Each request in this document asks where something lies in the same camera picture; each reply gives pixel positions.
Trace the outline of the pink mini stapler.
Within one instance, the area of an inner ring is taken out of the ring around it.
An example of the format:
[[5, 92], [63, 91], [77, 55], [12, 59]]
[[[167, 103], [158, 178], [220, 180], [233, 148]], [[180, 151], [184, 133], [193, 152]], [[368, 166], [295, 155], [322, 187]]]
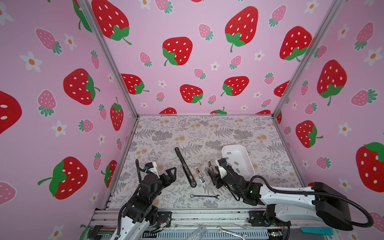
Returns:
[[198, 179], [200, 180], [200, 182], [202, 184], [205, 184], [206, 183], [206, 180], [202, 174], [202, 172], [200, 171], [200, 168], [199, 167], [195, 167], [195, 170], [196, 170], [196, 173], [197, 173], [197, 176], [198, 176]]

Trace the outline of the black stapler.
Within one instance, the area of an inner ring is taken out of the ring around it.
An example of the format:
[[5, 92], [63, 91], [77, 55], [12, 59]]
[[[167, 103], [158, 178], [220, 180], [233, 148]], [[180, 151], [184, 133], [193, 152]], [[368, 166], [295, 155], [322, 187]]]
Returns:
[[180, 149], [179, 148], [175, 148], [175, 152], [176, 152], [178, 158], [181, 161], [181, 164], [182, 164], [182, 167], [183, 167], [183, 171], [184, 171], [184, 173], [185, 173], [185, 175], [186, 175], [186, 177], [188, 179], [188, 182], [189, 182], [190, 186], [192, 188], [195, 188], [197, 186], [196, 180], [194, 179], [191, 170], [189, 169], [185, 159], [183, 158]]

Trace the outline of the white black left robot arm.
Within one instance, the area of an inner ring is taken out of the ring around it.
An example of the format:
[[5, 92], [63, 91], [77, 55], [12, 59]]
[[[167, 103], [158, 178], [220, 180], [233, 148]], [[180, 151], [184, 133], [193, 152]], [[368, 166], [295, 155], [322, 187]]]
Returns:
[[138, 240], [149, 226], [158, 220], [158, 207], [153, 204], [164, 188], [177, 180], [177, 168], [167, 169], [159, 175], [155, 162], [140, 167], [135, 160], [139, 185], [132, 197], [126, 202], [118, 214], [118, 223], [112, 240]]

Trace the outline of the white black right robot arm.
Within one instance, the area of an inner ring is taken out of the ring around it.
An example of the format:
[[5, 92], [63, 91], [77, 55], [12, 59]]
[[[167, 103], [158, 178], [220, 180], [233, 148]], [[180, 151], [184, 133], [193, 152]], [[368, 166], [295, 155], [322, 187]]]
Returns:
[[342, 231], [370, 228], [375, 223], [366, 209], [324, 183], [292, 189], [272, 187], [259, 175], [247, 181], [225, 158], [219, 159], [216, 166], [209, 164], [208, 175], [217, 189], [226, 187], [236, 201], [247, 205], [266, 206], [281, 222], [308, 219]]

